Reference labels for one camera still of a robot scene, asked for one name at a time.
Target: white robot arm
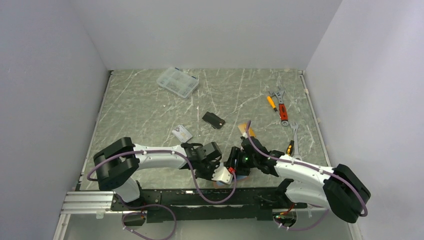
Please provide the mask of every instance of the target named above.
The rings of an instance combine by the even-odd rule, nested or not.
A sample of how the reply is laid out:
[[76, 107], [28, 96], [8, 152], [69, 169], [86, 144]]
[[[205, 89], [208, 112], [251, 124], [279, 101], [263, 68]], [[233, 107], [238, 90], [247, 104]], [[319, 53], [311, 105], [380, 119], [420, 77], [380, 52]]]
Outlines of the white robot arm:
[[[122, 158], [107, 160], [123, 153], [127, 154], [122, 155]], [[131, 178], [135, 171], [153, 168], [189, 169], [182, 156], [189, 160], [196, 178], [223, 184], [230, 184], [233, 180], [228, 169], [220, 165], [222, 154], [215, 142], [205, 146], [183, 143], [172, 147], [156, 147], [133, 144], [129, 137], [123, 137], [94, 155], [99, 189], [114, 191], [124, 202], [132, 202], [141, 196], [141, 187]]]
[[[133, 144], [129, 137], [123, 137], [94, 155], [96, 167], [92, 172], [97, 173], [101, 191], [115, 191], [124, 202], [134, 203], [142, 199], [141, 186], [131, 178], [137, 170], [193, 169], [196, 178], [230, 184], [233, 180], [231, 173], [246, 176], [250, 169], [258, 168], [264, 174], [282, 178], [275, 190], [278, 202], [308, 203], [329, 208], [349, 223], [356, 222], [364, 204], [371, 197], [368, 189], [345, 165], [339, 164], [332, 168], [307, 163], [306, 166], [306, 163], [283, 152], [267, 151], [254, 137], [245, 138], [241, 147], [232, 147], [228, 161], [222, 165], [222, 154], [215, 142], [205, 146], [183, 143], [173, 147], [151, 147]], [[353, 186], [364, 204], [344, 183]]]

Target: white wall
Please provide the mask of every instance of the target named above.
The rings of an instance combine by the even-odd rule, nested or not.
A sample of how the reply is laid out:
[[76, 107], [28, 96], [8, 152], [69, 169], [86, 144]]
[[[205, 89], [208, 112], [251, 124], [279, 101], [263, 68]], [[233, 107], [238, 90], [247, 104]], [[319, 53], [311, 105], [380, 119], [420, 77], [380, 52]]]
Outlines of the white wall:
[[333, 164], [371, 191], [365, 240], [424, 234], [424, 1], [344, 0], [307, 84]]
[[108, 69], [305, 69], [342, 0], [71, 0]]
[[108, 72], [67, 0], [2, 0], [0, 9], [0, 239], [48, 240]]

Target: gray table surface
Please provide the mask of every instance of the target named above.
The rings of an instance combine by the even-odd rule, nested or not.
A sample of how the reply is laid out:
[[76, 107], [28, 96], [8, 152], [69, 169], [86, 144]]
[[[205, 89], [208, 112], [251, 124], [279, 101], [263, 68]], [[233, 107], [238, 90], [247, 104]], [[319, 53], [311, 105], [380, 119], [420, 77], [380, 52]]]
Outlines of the gray table surface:
[[[299, 152], [308, 163], [327, 166], [310, 105], [296, 69], [182, 69], [199, 79], [198, 88], [187, 99], [156, 83], [165, 69], [130, 69], [112, 72], [103, 108], [94, 133], [85, 174], [94, 167], [93, 155], [117, 139], [131, 137], [144, 146], [181, 144], [171, 133], [184, 125], [192, 134], [189, 143], [215, 141], [226, 161], [232, 146], [240, 146], [238, 125], [252, 120], [256, 137], [268, 150], [285, 151], [293, 139], [292, 129], [281, 125], [267, 101], [268, 90], [285, 88], [284, 103], [289, 121], [297, 122]], [[202, 120], [212, 112], [226, 121], [214, 129]], [[144, 189], [194, 188], [190, 171], [172, 168], [142, 169], [132, 176]], [[198, 179], [199, 187], [213, 183]], [[276, 187], [281, 178], [253, 169], [238, 188]], [[98, 190], [96, 182], [84, 176], [81, 190]]]

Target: red wrench handle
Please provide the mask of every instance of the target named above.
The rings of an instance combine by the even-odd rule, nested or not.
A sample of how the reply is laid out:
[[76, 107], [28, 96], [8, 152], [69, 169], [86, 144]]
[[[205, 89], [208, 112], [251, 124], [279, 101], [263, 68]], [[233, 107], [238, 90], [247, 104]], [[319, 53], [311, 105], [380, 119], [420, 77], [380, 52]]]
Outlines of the red wrench handle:
[[281, 121], [288, 121], [289, 115], [287, 114], [286, 106], [283, 104], [278, 104], [279, 108], [279, 117], [281, 118]]

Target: plastic storage box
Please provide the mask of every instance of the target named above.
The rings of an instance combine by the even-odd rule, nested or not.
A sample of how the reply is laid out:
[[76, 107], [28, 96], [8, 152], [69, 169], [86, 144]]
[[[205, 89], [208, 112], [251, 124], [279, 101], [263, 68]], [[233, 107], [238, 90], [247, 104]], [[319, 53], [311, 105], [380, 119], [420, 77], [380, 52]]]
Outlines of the plastic storage box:
[[156, 82], [159, 86], [185, 99], [199, 85], [199, 80], [197, 78], [180, 71], [176, 67], [168, 68], [162, 75], [160, 75]]

